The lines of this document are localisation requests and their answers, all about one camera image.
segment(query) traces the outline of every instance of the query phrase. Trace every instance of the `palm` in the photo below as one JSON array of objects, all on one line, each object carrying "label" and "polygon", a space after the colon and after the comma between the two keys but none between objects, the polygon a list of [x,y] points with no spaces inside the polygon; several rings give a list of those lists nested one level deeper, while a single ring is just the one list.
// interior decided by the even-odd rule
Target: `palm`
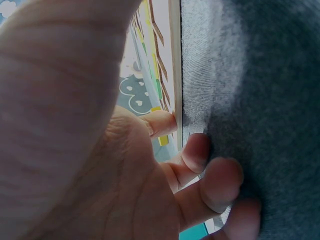
[{"label": "palm", "polygon": [[132,115],[121,113],[63,200],[28,238],[177,239],[177,204],[150,136]]}]

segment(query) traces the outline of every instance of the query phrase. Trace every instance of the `white cloud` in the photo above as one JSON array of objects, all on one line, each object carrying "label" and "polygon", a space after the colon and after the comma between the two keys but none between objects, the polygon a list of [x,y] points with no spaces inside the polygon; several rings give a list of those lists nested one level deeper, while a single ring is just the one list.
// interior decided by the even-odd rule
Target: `white cloud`
[{"label": "white cloud", "polygon": [[16,8],[17,5],[14,1],[6,0],[0,4],[0,13],[7,19],[16,10]]}]

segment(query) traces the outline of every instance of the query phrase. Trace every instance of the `yellow stripe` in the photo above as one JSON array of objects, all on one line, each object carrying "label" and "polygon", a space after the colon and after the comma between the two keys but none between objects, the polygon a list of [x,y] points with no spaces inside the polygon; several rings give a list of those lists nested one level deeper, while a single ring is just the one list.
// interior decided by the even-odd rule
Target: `yellow stripe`
[{"label": "yellow stripe", "polygon": [[152,54],[152,59],[154,64],[155,79],[159,79],[158,64],[157,64],[156,55],[154,53]]},{"label": "yellow stripe", "polygon": [[136,31],[138,32],[139,39],[140,39],[141,43],[144,43],[144,38],[142,37],[142,34],[141,34],[139,27],[136,27]]}]

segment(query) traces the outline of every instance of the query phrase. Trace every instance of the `denim fabric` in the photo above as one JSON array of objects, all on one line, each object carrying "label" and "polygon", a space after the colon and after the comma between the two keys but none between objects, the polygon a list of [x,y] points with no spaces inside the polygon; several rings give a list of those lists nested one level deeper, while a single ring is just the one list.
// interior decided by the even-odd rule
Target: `denim fabric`
[{"label": "denim fabric", "polygon": [[183,138],[238,159],[260,240],[320,239],[320,2],[181,0]]}]

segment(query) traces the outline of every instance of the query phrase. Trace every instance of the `teal surface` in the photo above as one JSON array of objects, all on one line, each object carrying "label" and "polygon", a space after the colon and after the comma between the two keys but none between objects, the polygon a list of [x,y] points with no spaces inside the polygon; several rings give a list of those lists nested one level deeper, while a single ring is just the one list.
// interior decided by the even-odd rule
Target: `teal surface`
[{"label": "teal surface", "polygon": [[200,224],[180,233],[179,240],[200,240],[207,235],[205,225]]}]

